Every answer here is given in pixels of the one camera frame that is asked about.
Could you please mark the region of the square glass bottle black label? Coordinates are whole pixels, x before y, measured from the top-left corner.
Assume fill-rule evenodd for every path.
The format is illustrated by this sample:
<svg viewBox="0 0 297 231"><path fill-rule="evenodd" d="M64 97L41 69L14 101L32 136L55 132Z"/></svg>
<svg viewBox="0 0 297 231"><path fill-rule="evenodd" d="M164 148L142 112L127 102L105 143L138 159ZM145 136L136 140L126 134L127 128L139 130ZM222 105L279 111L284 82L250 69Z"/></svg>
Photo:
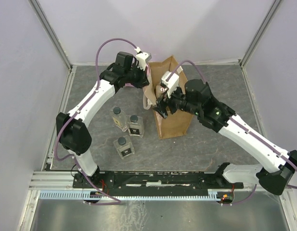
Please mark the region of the square glass bottle black label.
<svg viewBox="0 0 297 231"><path fill-rule="evenodd" d="M144 124L141 116L129 115L127 117L127 126L130 136L143 137Z"/></svg>

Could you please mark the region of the beige canvas tote bag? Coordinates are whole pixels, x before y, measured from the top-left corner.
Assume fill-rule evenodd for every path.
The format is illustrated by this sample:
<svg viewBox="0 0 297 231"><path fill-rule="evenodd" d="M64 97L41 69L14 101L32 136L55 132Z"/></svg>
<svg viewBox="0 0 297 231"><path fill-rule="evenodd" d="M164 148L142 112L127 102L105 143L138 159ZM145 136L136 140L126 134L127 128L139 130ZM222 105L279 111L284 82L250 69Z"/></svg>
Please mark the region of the beige canvas tote bag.
<svg viewBox="0 0 297 231"><path fill-rule="evenodd" d="M167 71L173 71L177 65L178 62L174 56L170 56L162 62L150 62L148 64L147 77L149 85L143 88L143 107L145 110L155 106L155 88L160 84L161 77ZM156 111L153 111L153 113L159 139L185 135L193 118L193 115L180 110L172 115L167 109L168 117L166 119L163 119Z"/></svg>

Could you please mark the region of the round bottle white cap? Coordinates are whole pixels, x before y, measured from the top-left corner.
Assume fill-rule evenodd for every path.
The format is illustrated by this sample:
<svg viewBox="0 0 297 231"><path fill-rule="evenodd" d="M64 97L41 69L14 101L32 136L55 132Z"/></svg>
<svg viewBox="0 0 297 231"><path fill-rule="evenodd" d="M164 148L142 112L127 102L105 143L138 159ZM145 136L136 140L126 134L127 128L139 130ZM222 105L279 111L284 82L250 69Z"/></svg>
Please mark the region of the round bottle white cap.
<svg viewBox="0 0 297 231"><path fill-rule="evenodd" d="M165 94L165 89L161 85L157 85L155 88L156 99L163 98Z"/></svg>

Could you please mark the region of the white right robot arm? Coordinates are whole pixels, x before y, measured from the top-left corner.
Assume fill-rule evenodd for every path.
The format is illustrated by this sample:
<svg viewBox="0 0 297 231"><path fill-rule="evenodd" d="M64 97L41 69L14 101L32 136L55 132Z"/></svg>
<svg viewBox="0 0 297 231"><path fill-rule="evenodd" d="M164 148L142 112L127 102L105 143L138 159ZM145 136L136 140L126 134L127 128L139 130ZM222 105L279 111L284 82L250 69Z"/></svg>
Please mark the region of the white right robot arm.
<svg viewBox="0 0 297 231"><path fill-rule="evenodd" d="M232 140L258 162L256 165L223 164L214 177L215 184L226 188L231 183L259 184L266 191L281 195L297 173L297 150L283 149L251 128L232 108L220 102L208 83L200 79L186 82L161 80L161 95L154 110L163 118L177 110L197 117L204 127Z"/></svg>

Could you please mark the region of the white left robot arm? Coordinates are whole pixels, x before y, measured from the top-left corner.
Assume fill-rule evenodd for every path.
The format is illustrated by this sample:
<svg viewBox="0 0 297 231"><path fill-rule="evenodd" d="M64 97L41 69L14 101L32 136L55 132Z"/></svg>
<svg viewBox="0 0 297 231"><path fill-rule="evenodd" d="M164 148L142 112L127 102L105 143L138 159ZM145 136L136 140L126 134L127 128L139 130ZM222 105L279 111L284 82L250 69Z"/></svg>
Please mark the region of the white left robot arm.
<svg viewBox="0 0 297 231"><path fill-rule="evenodd" d="M56 117L57 139L53 154L61 160L57 146L61 144L68 150L69 156L75 159L82 170L84 183L90 188L100 184L100 175L95 173L98 166L94 162L90 146L92 142L88 127L101 107L126 84L142 89L149 85L147 65L151 60L148 52L132 55L120 51L114 63L100 73L97 82L84 99L68 113L59 113Z"/></svg>

